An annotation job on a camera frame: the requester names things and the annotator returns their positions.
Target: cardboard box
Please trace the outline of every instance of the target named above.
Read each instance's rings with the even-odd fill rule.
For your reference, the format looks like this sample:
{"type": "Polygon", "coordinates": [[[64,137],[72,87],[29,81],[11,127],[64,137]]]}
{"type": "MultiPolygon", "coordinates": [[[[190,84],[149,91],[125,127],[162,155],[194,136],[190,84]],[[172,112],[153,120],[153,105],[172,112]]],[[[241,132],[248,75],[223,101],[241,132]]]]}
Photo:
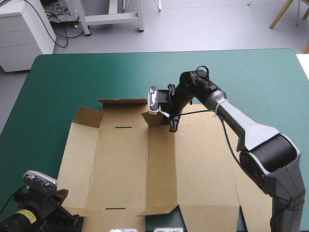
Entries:
{"type": "Polygon", "coordinates": [[[171,133],[145,99],[100,101],[103,111],[79,108],[58,177],[69,190],[65,208],[87,217],[83,232],[142,232],[144,216],[177,206],[189,232],[235,232],[239,204],[249,231],[270,231],[271,198],[237,166],[213,113],[182,116],[171,133]]]}

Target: green table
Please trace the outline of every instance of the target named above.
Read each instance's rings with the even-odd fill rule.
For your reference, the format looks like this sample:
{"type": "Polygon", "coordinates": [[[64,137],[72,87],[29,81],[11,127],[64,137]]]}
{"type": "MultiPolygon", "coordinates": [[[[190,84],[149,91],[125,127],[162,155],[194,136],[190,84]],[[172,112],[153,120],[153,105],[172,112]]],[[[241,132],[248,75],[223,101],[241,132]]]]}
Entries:
{"type": "MultiPolygon", "coordinates": [[[[57,178],[80,105],[100,109],[97,98],[145,98],[149,86],[177,84],[183,71],[199,65],[209,67],[211,79],[235,106],[296,143],[309,186],[309,82],[291,50],[44,55],[35,60],[0,137],[0,205],[23,185],[27,170],[57,178]]],[[[15,209],[11,203],[0,220],[15,209]]],[[[148,217],[147,229],[173,223],[170,219],[181,223],[176,212],[148,217]]],[[[308,202],[301,229],[309,230],[308,202]]]]}

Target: cardboard flap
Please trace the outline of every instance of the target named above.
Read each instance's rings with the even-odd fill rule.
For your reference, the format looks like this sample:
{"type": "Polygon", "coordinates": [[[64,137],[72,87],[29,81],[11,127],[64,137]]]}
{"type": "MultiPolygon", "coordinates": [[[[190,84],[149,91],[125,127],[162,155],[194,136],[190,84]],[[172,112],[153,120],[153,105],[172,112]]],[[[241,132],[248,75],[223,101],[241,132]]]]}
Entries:
{"type": "MultiPolygon", "coordinates": [[[[238,137],[228,125],[226,127],[234,153],[239,157],[239,154],[236,152],[238,137]]],[[[237,195],[248,231],[270,232],[269,222],[272,216],[272,198],[264,194],[262,190],[256,186],[234,161],[232,155],[230,158],[235,172],[237,195]]]]}
{"type": "Polygon", "coordinates": [[[74,123],[99,128],[103,112],[81,105],[73,119],[74,123]]]}
{"type": "Polygon", "coordinates": [[[187,231],[235,232],[239,206],[179,205],[187,231]]]}
{"type": "Polygon", "coordinates": [[[177,205],[175,134],[165,126],[148,130],[147,208],[177,205]]]}
{"type": "Polygon", "coordinates": [[[176,207],[177,205],[147,208],[142,213],[140,213],[138,216],[169,214],[176,207]]]}
{"type": "Polygon", "coordinates": [[[148,112],[142,113],[141,114],[144,118],[144,120],[147,122],[148,126],[157,126],[161,125],[161,120],[163,115],[158,112],[156,115],[152,115],[148,112]]]}
{"type": "Polygon", "coordinates": [[[85,210],[93,164],[97,149],[99,129],[71,124],[66,148],[58,175],[58,189],[68,189],[63,206],[85,210]]]}
{"type": "Polygon", "coordinates": [[[108,104],[147,104],[147,100],[145,98],[142,99],[98,99],[99,102],[104,105],[108,104]]]}
{"type": "Polygon", "coordinates": [[[84,219],[83,232],[108,232],[115,229],[145,230],[145,217],[137,217],[141,210],[90,210],[84,219]]]}
{"type": "Polygon", "coordinates": [[[107,104],[103,107],[101,128],[147,127],[141,116],[148,108],[146,104],[107,104]]]}

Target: cardboard box side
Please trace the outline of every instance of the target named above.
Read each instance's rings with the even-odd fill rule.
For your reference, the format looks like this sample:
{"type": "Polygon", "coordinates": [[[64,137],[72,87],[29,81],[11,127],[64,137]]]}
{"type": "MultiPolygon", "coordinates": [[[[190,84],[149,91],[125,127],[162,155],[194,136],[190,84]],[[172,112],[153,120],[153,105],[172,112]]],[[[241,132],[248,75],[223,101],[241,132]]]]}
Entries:
{"type": "Polygon", "coordinates": [[[143,212],[141,212],[138,216],[169,214],[176,207],[177,205],[147,208],[143,212]]]}
{"type": "Polygon", "coordinates": [[[58,175],[58,189],[68,189],[63,206],[85,210],[98,143],[98,128],[72,123],[58,175]]]}
{"type": "Polygon", "coordinates": [[[179,205],[188,231],[237,230],[239,206],[236,205],[179,205]]]}
{"type": "Polygon", "coordinates": [[[147,208],[177,205],[175,134],[165,126],[148,130],[147,208]]]}
{"type": "Polygon", "coordinates": [[[176,136],[178,204],[239,206],[222,125],[208,118],[183,123],[176,136]]]}
{"type": "Polygon", "coordinates": [[[107,104],[147,104],[147,100],[145,98],[136,98],[136,99],[97,99],[99,102],[104,105],[107,104]]]}
{"type": "Polygon", "coordinates": [[[89,127],[99,128],[102,118],[102,111],[94,110],[81,105],[75,115],[75,118],[73,119],[73,122],[89,127]]]}
{"type": "Polygon", "coordinates": [[[145,209],[147,133],[147,127],[100,128],[87,210],[145,209]]]}
{"type": "MultiPolygon", "coordinates": [[[[236,151],[238,137],[229,126],[227,132],[234,153],[239,158],[236,151]]],[[[272,198],[262,192],[256,184],[243,172],[234,161],[231,160],[235,172],[235,184],[239,203],[241,205],[246,226],[249,232],[270,232],[270,219],[272,216],[272,198]]]]}

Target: cable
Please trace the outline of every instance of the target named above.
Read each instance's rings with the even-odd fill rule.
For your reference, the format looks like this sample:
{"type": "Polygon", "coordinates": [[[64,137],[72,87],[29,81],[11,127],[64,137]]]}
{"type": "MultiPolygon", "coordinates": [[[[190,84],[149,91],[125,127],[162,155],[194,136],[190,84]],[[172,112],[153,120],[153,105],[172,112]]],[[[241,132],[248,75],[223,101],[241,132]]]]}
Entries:
{"type": "Polygon", "coordinates": [[[66,34],[67,43],[66,43],[65,46],[61,46],[61,45],[57,44],[56,41],[55,41],[55,40],[52,38],[52,36],[50,35],[48,29],[46,28],[46,25],[45,25],[44,22],[43,22],[43,19],[41,18],[40,14],[39,14],[39,12],[34,8],[34,6],[32,6],[32,4],[31,4],[30,2],[28,2],[27,0],[24,0],[24,1],[25,1],[26,3],[28,3],[28,4],[34,9],[34,11],[37,13],[37,15],[39,16],[41,22],[43,23],[43,26],[45,27],[45,30],[47,31],[47,34],[49,35],[49,37],[51,38],[51,40],[54,42],[54,44],[57,45],[58,47],[62,47],[62,48],[67,47],[68,44],[69,44],[69,40],[68,40],[68,35],[67,35],[66,29],[63,27],[64,33],[66,34]]]}
{"type": "Polygon", "coordinates": [[[2,207],[2,209],[1,209],[1,211],[0,211],[0,215],[2,214],[2,212],[4,211],[4,209],[5,209],[5,207],[7,206],[7,204],[10,202],[10,199],[18,192],[18,191],[20,191],[20,190],[22,190],[22,189],[25,189],[27,186],[25,185],[25,186],[23,186],[23,187],[21,187],[21,188],[19,188],[18,190],[16,190],[10,197],[9,197],[9,199],[7,200],[7,202],[4,204],[4,206],[2,207]]]}
{"type": "Polygon", "coordinates": [[[84,33],[84,31],[82,31],[79,35],[76,35],[76,36],[68,36],[68,37],[66,37],[66,36],[60,35],[60,34],[58,34],[58,33],[55,32],[56,35],[58,35],[58,36],[60,36],[60,37],[62,37],[62,38],[68,38],[68,39],[73,39],[73,38],[80,37],[83,33],[84,33]]]}
{"type": "Polygon", "coordinates": [[[181,116],[181,115],[191,115],[191,114],[196,114],[196,113],[202,113],[202,112],[210,112],[209,110],[199,110],[199,111],[193,111],[193,112],[188,112],[188,113],[183,113],[183,114],[175,114],[175,115],[169,115],[169,116],[181,116]]]}

